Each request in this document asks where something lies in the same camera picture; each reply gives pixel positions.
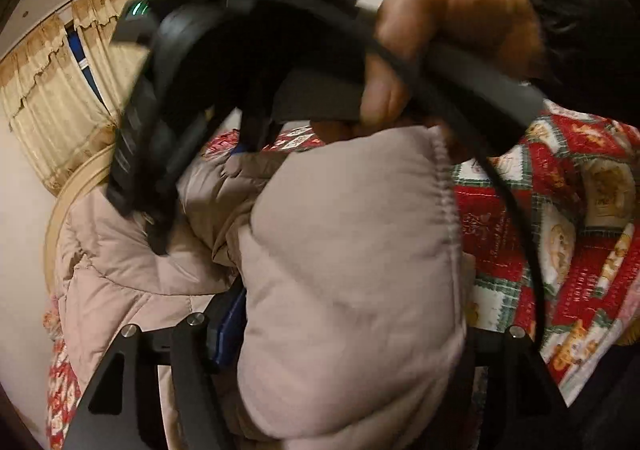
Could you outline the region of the red patchwork bear bedspread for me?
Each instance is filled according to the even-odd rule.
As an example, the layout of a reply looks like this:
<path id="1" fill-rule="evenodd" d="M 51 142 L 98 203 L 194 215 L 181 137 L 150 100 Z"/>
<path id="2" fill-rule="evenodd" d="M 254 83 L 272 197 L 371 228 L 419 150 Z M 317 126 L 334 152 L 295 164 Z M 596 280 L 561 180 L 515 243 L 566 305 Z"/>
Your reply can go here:
<path id="1" fill-rule="evenodd" d="M 550 314 L 541 355 L 567 404 L 611 390 L 609 350 L 639 334 L 639 133 L 633 126 L 549 104 L 525 137 L 496 161 L 533 212 Z M 454 167 L 465 251 L 477 275 L 474 328 L 534 329 L 528 269 L 506 209 L 475 161 Z M 47 436 L 63 447 L 93 371 L 116 331 L 158 329 L 204 307 L 224 283 L 219 254 L 196 227 L 180 225 L 177 251 L 153 254 L 143 227 L 115 212 L 103 183 L 68 212 L 56 247 L 54 291 L 44 317 L 53 340 Z"/>

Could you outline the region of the beige quilted down jacket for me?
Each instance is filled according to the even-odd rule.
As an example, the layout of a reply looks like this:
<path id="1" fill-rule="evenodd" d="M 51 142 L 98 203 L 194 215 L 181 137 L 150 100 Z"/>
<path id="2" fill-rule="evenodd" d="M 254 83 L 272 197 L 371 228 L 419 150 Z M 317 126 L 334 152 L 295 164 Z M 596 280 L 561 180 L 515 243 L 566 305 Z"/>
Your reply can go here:
<path id="1" fill-rule="evenodd" d="M 127 323 L 166 328 L 235 278 L 247 326 L 222 410 L 243 449 L 402 449 L 431 423 L 464 346 L 473 261 L 438 129 L 303 152 L 195 160 L 168 252 L 103 188 L 70 208 L 54 265 L 86 386 Z"/>

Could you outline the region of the cream wooden headboard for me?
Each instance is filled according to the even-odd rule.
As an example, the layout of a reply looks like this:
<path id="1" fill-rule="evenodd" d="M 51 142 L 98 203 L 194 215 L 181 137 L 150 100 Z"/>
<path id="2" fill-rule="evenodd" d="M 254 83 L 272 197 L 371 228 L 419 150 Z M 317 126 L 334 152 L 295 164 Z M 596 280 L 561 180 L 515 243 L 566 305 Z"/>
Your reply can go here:
<path id="1" fill-rule="evenodd" d="M 115 146 L 110 145 L 93 155 L 70 175 L 61 189 L 47 225 L 43 244 L 43 274 L 47 293 L 54 291 L 54 267 L 58 238 L 72 205 L 93 188 L 103 183 L 110 173 Z"/>

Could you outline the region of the black jacket sleeve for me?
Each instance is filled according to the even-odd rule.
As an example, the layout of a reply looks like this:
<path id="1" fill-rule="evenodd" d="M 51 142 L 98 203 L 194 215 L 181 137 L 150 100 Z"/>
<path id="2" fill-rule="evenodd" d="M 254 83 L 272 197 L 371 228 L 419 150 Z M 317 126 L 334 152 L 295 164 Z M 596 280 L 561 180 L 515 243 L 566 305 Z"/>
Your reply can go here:
<path id="1" fill-rule="evenodd" d="M 533 83 L 552 102 L 639 125 L 639 12 L 627 0 L 529 0 L 544 36 Z"/>

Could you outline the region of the beige curtain at left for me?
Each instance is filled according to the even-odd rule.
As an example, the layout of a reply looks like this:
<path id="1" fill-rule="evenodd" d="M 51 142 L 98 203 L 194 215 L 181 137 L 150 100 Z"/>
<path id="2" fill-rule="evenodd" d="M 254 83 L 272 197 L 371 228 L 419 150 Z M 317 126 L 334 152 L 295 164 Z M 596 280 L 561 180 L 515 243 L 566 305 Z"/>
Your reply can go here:
<path id="1" fill-rule="evenodd" d="M 36 25 L 1 62 L 1 103 L 9 127 L 44 187 L 57 195 L 70 175 L 115 140 L 122 109 L 146 51 L 113 41 L 131 0 L 73 0 L 79 36 L 96 88 L 90 88 L 63 19 Z"/>

